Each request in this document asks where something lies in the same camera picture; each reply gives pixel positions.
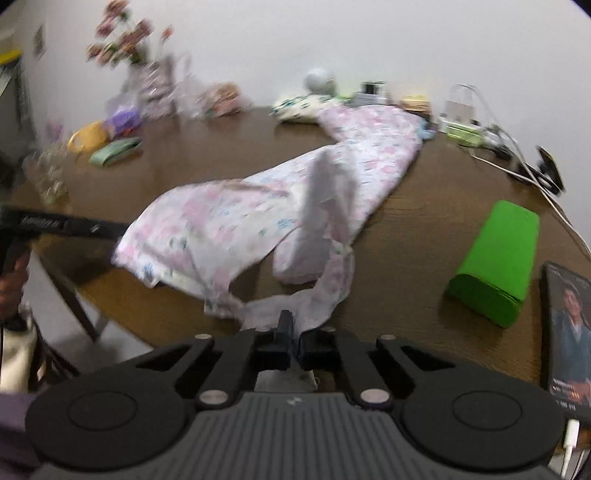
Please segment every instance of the yellow cup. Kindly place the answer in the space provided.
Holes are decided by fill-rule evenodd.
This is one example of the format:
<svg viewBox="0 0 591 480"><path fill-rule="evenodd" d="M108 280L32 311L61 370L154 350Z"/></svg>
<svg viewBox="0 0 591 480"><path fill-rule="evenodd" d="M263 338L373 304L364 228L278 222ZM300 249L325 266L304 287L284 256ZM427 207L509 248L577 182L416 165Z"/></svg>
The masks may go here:
<svg viewBox="0 0 591 480"><path fill-rule="evenodd" d="M68 149L74 153L92 153L109 141L109 134L103 122L94 122L78 130L68 143Z"/></svg>

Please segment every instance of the hand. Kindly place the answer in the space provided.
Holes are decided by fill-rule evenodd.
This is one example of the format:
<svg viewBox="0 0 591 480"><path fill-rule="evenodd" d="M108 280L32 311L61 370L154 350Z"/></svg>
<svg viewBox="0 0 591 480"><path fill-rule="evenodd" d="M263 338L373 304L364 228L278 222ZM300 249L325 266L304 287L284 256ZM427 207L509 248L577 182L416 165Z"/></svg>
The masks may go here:
<svg viewBox="0 0 591 480"><path fill-rule="evenodd" d="M22 289L29 279L27 267L30 259L30 252L25 253L17 260L13 272L0 277L0 319L7 319L18 313Z"/></svg>

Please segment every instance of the brown table surface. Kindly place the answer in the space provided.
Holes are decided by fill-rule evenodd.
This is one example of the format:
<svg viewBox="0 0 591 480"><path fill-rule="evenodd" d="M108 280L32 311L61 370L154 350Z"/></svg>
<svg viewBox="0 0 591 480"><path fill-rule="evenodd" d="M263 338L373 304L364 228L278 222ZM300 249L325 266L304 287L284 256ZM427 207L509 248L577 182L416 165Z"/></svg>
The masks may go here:
<svg viewBox="0 0 591 480"><path fill-rule="evenodd" d="M85 157L70 160L65 169L69 198L50 210L131 222L173 187L243 178L332 142L316 126L277 125L263 109L186 125L168 118L146 125L139 135L145 149L140 157L108 168L91 166ZM443 294L500 199L541 216L530 294L519 320L506 330ZM12 202L41 208L27 183ZM351 295L335 311L333 325L363 340L393 333L530 382L539 382L541 368L541 264L552 260L591 277L591 263L535 188L472 160L442 135L424 146L354 247ZM202 301L168 287L150 290L127 271L111 267L112 248L110 242L50 236L35 246L45 265L150 345L237 330L233 321L205 316ZM241 275L232 290L250 300L295 287L273 279L267 258Z"/></svg>

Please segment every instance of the small white ball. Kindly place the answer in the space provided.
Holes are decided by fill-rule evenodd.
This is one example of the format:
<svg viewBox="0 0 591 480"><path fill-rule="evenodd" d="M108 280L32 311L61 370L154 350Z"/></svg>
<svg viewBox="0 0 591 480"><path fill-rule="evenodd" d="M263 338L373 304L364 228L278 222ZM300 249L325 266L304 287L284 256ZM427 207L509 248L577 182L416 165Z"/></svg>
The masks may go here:
<svg viewBox="0 0 591 480"><path fill-rule="evenodd" d="M335 94L335 77L327 69L318 68L310 70L304 83L308 90L317 95Z"/></svg>

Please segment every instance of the green box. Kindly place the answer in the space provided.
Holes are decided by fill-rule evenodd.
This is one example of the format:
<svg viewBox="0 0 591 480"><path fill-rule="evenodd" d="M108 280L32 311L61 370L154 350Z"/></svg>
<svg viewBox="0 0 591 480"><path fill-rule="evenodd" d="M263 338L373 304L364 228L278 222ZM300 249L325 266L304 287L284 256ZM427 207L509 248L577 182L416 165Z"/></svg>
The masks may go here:
<svg viewBox="0 0 591 480"><path fill-rule="evenodd" d="M540 218L501 200L447 286L447 293L497 325L512 325L530 285Z"/></svg>

